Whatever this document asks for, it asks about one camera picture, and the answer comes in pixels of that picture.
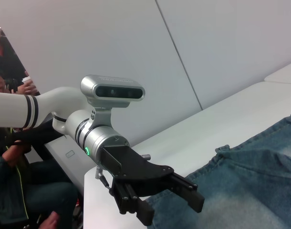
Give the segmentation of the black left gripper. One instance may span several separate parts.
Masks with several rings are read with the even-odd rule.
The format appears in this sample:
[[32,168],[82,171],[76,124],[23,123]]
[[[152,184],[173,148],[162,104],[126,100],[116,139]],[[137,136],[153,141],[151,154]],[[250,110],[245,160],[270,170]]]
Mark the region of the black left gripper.
[[203,209],[205,198],[198,192],[197,184],[174,173],[169,166],[150,163],[128,146],[103,147],[100,163],[114,178],[110,194],[119,213],[135,213],[144,226],[152,225],[155,211],[140,197],[167,189],[167,177],[170,191],[184,199],[195,212]]

